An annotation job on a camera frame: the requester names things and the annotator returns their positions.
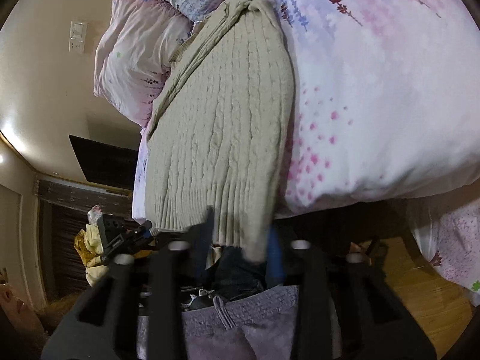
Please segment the white wall switch panel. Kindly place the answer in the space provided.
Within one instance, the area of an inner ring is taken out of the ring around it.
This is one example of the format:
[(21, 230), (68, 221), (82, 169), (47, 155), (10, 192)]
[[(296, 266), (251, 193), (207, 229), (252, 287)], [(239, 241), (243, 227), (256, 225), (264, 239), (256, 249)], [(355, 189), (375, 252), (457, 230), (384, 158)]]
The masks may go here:
[(72, 21), (69, 32), (69, 51), (83, 55), (86, 45), (86, 33), (88, 24), (86, 22)]

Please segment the pale pink pillow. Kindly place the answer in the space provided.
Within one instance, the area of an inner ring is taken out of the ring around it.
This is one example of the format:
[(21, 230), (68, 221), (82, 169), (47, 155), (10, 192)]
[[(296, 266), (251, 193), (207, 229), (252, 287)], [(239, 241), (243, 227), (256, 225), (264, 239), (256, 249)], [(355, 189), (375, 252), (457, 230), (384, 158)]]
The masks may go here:
[(144, 128), (193, 24), (164, 0), (112, 0), (95, 53), (94, 95)]

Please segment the yellow crumpled clothes pile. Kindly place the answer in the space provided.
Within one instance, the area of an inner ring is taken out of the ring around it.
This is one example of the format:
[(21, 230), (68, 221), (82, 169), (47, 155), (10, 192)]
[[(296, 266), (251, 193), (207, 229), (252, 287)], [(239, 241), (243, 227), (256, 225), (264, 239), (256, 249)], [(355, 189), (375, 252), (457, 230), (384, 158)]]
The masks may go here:
[(99, 205), (92, 207), (87, 213), (88, 223), (85, 229), (81, 229), (74, 240), (74, 248), (85, 267), (85, 277), (91, 287), (94, 287), (108, 272), (108, 267), (101, 259), (103, 245), (98, 221), (102, 218), (102, 214)]

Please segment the grey woven storage basket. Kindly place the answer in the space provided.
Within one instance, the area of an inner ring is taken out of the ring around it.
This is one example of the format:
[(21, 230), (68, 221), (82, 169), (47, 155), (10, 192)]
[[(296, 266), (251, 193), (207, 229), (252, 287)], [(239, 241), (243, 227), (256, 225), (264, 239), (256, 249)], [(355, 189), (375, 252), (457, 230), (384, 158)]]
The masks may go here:
[(215, 296), (209, 307), (172, 313), (172, 329), (138, 320), (140, 359), (340, 359), (334, 303), (306, 283), (277, 286), (239, 301)]

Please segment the dark wall-mounted television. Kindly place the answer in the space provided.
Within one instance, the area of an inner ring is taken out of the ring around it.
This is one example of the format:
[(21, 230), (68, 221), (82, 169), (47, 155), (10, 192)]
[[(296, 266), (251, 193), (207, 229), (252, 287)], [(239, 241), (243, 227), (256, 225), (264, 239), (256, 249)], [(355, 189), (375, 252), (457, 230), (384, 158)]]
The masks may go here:
[(91, 183), (134, 189), (138, 151), (70, 135), (74, 154)]

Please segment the pink floral bed sheet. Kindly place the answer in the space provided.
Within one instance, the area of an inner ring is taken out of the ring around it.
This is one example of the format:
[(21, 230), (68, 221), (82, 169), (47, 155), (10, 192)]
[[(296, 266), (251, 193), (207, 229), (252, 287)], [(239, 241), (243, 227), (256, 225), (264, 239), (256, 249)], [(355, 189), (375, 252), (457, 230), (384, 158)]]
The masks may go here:
[(306, 121), (286, 145), (281, 206), (288, 217), (404, 199), (424, 258), (479, 303), (479, 124), (397, 127)]

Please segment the pink floral duvet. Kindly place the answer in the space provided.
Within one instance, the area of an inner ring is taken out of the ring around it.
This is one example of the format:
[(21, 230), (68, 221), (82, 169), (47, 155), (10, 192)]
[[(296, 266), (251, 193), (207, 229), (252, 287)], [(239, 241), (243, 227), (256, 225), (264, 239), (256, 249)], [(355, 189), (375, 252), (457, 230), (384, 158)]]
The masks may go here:
[(282, 216), (479, 178), (479, 28), (461, 0), (268, 0), (295, 72)]

